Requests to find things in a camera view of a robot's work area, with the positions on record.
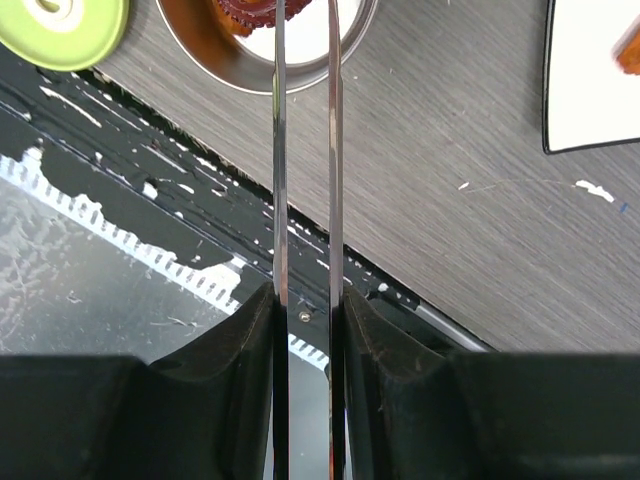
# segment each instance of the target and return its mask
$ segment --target brown pastry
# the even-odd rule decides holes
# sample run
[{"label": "brown pastry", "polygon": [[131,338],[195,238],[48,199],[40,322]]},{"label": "brown pastry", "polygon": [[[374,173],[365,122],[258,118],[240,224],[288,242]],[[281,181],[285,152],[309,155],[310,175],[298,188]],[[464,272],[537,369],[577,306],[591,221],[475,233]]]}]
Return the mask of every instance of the brown pastry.
[{"label": "brown pastry", "polygon": [[[276,0],[208,1],[213,2],[213,11],[220,26],[230,35],[247,37],[256,28],[275,25]],[[291,20],[309,3],[311,0],[287,0],[285,18]]]},{"label": "brown pastry", "polygon": [[640,29],[618,55],[618,64],[628,75],[640,75]]}]

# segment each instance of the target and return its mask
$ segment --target gray floor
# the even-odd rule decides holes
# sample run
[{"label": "gray floor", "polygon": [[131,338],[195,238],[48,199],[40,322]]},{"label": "gray floor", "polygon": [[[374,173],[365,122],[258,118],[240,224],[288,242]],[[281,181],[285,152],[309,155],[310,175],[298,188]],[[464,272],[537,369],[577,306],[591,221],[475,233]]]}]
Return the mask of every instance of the gray floor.
[{"label": "gray floor", "polygon": [[[227,317],[1,178],[0,197],[0,354],[131,353],[151,362]],[[291,475],[326,479],[328,383],[294,355],[290,369]]]},{"label": "gray floor", "polygon": [[[101,69],[270,185],[270,99],[216,83],[155,2],[134,3]],[[346,239],[499,348],[634,350],[640,147],[542,153],[545,11],[381,2],[344,72]],[[326,83],[295,94],[288,112],[291,201],[324,226],[327,95]]]}]

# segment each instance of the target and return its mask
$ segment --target white plate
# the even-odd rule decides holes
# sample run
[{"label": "white plate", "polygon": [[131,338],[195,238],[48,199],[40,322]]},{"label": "white plate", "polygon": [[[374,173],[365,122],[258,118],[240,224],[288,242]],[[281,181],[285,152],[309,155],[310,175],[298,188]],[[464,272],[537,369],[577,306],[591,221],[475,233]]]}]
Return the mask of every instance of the white plate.
[{"label": "white plate", "polygon": [[640,0],[550,2],[545,150],[640,140],[640,76],[616,62],[640,26]]},{"label": "white plate", "polygon": [[[339,0],[340,38],[344,39],[356,21],[361,0]],[[313,62],[329,53],[329,3],[313,0],[302,12],[285,24],[285,61],[287,64]],[[236,37],[238,43],[271,62],[276,58],[276,29],[258,28],[248,37]]]}]

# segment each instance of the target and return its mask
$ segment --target food in bowl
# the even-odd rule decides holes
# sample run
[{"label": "food in bowl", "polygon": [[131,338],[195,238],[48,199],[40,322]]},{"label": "food in bowl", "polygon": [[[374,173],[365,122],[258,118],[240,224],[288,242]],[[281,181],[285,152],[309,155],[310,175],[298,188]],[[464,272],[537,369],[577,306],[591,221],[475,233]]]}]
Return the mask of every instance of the food in bowl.
[{"label": "food in bowl", "polygon": [[[232,36],[248,37],[256,28],[276,23],[276,0],[207,0],[223,31]],[[285,18],[291,20],[311,0],[287,0]]]}]

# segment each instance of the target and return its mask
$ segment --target orange food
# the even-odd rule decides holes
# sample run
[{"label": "orange food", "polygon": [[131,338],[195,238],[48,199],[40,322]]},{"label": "orange food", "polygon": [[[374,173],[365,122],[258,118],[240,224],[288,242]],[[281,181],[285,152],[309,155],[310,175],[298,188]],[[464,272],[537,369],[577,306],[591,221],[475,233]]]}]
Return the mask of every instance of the orange food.
[{"label": "orange food", "polygon": [[618,64],[628,75],[640,75],[640,29],[618,55]]}]

